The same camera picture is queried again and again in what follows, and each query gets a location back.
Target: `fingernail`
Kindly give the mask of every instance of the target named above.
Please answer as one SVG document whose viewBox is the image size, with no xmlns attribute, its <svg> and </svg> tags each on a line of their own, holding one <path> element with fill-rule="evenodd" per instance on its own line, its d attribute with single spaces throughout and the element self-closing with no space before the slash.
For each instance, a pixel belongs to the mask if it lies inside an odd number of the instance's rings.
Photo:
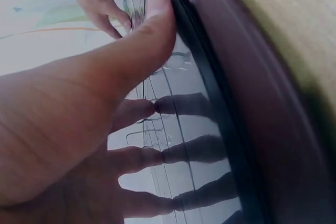
<svg viewBox="0 0 336 224">
<path fill-rule="evenodd" d="M 123 26 L 126 29 L 126 31 L 130 31 L 132 29 L 132 23 L 130 21 L 124 23 Z"/>
<path fill-rule="evenodd" d="M 148 0 L 146 19 L 163 13 L 168 2 L 169 0 Z"/>
</svg>

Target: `wooden surface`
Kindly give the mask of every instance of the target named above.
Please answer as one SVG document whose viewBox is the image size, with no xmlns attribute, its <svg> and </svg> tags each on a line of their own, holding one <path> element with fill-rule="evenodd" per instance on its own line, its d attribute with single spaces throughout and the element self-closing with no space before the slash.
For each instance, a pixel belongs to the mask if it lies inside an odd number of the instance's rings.
<svg viewBox="0 0 336 224">
<path fill-rule="evenodd" d="M 336 0 L 243 1 L 289 66 L 323 133 L 334 140 Z"/>
</svg>

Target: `glossy surface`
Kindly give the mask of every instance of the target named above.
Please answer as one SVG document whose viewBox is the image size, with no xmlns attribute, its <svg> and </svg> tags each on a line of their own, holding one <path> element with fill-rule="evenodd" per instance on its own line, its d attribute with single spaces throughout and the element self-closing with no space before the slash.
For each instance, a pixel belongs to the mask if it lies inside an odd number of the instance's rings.
<svg viewBox="0 0 336 224">
<path fill-rule="evenodd" d="M 160 112 L 143 127 L 144 146 L 162 151 L 165 158 L 164 165 L 151 169 L 156 193 L 176 204 L 163 222 L 244 223 L 203 79 L 179 35 L 168 62 L 137 90 L 138 96 L 156 101 Z"/>
</svg>

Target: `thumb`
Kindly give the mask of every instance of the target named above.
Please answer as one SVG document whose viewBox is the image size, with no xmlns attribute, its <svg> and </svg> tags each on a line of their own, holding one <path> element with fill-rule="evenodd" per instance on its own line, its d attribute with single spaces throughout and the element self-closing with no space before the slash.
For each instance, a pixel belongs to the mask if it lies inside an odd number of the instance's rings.
<svg viewBox="0 0 336 224">
<path fill-rule="evenodd" d="M 176 24 L 170 0 L 148 0 L 145 22 L 129 36 L 82 55 L 92 74 L 85 80 L 107 98 L 123 99 L 172 53 Z"/>
</svg>

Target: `orange line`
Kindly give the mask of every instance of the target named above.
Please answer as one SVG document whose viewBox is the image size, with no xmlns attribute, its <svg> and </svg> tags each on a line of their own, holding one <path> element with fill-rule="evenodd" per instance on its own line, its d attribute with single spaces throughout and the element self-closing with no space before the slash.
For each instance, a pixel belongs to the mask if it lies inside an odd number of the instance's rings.
<svg viewBox="0 0 336 224">
<path fill-rule="evenodd" d="M 30 33 L 37 33 L 37 32 L 42 32 L 42 31 L 64 31 L 64 30 L 86 30 L 86 31 L 100 31 L 99 29 L 96 28 L 87 28 L 87 27 L 67 27 L 67 28 L 49 28 L 49 29 L 41 29 L 41 30 L 34 30 L 34 31 L 26 31 L 21 34 L 30 34 Z"/>
</svg>

